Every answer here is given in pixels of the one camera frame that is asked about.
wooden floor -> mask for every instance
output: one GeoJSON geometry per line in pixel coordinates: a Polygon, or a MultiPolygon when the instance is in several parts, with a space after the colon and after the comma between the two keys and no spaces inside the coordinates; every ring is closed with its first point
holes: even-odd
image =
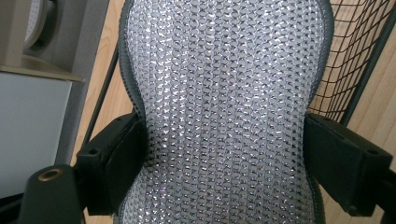
{"type": "MultiPolygon", "coordinates": [[[[110,0],[106,22],[101,37],[97,58],[93,68],[92,80],[88,90],[85,108],[78,130],[78,139],[75,146],[77,152],[87,130],[88,122],[103,80],[106,75],[113,50],[118,38],[118,21],[123,0],[110,0]]],[[[392,155],[396,155],[396,32],[393,32],[385,50],[375,68],[374,73],[361,97],[361,101],[350,121],[348,128],[361,134],[378,146],[384,148],[392,155]]],[[[104,107],[96,123],[94,133],[102,130],[111,120],[129,113],[132,104],[128,99],[120,79],[120,71],[111,81],[109,92],[105,99],[104,107]]],[[[373,217],[350,217],[336,204],[325,192],[324,201],[327,223],[358,224],[379,223],[381,211],[377,209],[373,217]]],[[[88,217],[87,223],[105,224],[112,223],[111,217],[88,217]]]]}

screw hole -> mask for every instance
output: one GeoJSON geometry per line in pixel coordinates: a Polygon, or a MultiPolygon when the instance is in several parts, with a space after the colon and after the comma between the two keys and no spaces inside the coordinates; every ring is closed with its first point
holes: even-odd
{"type": "Polygon", "coordinates": [[[377,152],[377,151],[375,151],[375,150],[367,150],[370,154],[372,154],[372,155],[378,155],[379,153],[377,152]]]}
{"type": "Polygon", "coordinates": [[[99,152],[99,150],[96,149],[96,148],[93,148],[93,149],[91,149],[90,151],[88,151],[88,153],[89,153],[90,155],[95,155],[95,154],[98,153],[98,152],[99,152]]]}
{"type": "Polygon", "coordinates": [[[60,169],[51,169],[51,170],[48,170],[48,171],[44,172],[43,174],[41,174],[38,177],[38,180],[49,181],[51,179],[57,178],[58,176],[62,175],[63,173],[64,172],[60,169]]]}

white cabinet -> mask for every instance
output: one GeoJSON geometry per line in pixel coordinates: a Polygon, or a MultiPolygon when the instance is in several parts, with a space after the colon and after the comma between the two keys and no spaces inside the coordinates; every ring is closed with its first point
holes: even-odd
{"type": "Polygon", "coordinates": [[[72,82],[0,72],[0,198],[55,161],[72,82]]]}

wire mesh rack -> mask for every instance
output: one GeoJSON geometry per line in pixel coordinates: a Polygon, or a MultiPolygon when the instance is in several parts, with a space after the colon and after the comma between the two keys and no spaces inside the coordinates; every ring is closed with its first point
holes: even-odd
{"type": "Polygon", "coordinates": [[[331,53],[309,110],[347,125],[394,26],[395,0],[331,3],[331,53]]]}

gray mesh fabric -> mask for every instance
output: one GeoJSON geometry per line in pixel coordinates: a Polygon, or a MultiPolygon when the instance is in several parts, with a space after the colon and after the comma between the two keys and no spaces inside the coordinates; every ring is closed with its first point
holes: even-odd
{"type": "Polygon", "coordinates": [[[302,141],[320,13],[315,0],[134,1],[149,149],[122,223],[315,221],[302,141]]]}

